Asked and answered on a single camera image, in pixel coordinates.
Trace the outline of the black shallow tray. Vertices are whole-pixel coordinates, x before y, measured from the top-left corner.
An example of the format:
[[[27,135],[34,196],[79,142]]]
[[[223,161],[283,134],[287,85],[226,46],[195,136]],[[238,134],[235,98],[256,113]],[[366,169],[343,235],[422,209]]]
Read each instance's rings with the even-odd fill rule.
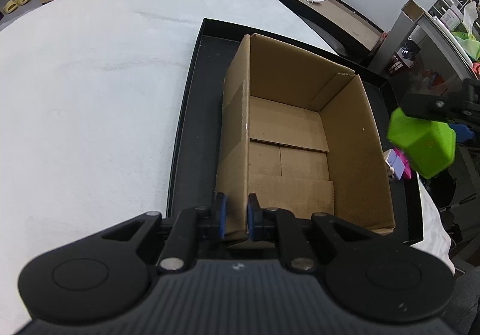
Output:
[[[177,216],[187,208],[213,206],[219,161],[224,77],[246,35],[260,34],[305,49],[360,75],[373,110],[382,145],[391,113],[397,106],[390,84],[380,75],[323,49],[246,26],[205,19],[194,47],[176,134],[168,212]],[[390,182],[395,228],[401,242],[423,238],[422,205],[416,178]]]

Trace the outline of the brown cardboard box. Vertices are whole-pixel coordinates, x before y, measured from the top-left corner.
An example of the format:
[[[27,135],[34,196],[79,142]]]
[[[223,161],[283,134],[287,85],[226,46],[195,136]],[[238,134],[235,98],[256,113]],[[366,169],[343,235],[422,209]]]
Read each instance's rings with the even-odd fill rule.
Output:
[[[327,212],[382,235],[395,228],[377,124],[349,67],[244,36],[224,77],[220,143],[228,239],[247,234],[250,194],[301,219]]]

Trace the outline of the brown side tray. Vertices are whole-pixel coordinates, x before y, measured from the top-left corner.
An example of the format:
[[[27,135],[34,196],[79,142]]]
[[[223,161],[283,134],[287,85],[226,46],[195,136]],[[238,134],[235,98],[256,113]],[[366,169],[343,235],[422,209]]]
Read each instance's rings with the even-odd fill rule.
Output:
[[[384,31],[342,0],[278,0],[298,15],[341,57],[367,67]]]

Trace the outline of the small drawer organizer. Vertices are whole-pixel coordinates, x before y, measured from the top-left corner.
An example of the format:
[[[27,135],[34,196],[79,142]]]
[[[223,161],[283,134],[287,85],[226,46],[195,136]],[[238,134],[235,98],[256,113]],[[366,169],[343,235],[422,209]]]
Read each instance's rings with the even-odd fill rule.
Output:
[[[428,10],[428,13],[440,19],[448,10],[454,9],[454,12],[462,19],[463,15],[461,13],[463,13],[463,9],[472,1],[473,0],[437,0]]]

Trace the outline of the grey white desk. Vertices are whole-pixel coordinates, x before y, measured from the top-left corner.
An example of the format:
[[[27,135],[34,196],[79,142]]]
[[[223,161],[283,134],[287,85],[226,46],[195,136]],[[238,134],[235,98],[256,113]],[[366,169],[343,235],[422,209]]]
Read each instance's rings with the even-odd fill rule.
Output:
[[[398,18],[373,56],[368,69],[380,74],[386,68],[391,57],[397,53],[403,42],[414,33],[416,28],[420,28],[432,40],[461,80],[478,79],[473,72],[473,62],[466,57],[465,51],[452,33],[414,0],[408,0],[403,5]]]

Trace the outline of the green tin box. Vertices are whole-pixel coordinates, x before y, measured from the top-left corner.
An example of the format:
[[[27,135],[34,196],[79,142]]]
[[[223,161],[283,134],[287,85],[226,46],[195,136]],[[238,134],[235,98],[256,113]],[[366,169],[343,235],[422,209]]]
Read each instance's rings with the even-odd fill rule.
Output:
[[[423,178],[433,178],[455,160],[456,132],[447,123],[409,117],[397,108],[386,137]]]

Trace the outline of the purple figurine toy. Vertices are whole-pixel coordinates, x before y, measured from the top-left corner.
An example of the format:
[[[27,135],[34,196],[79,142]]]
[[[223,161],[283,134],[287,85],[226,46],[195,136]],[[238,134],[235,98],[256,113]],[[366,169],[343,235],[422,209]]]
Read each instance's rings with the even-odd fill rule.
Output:
[[[410,179],[412,171],[407,157],[397,148],[390,148],[383,153],[387,175],[391,181],[399,181],[402,178]]]

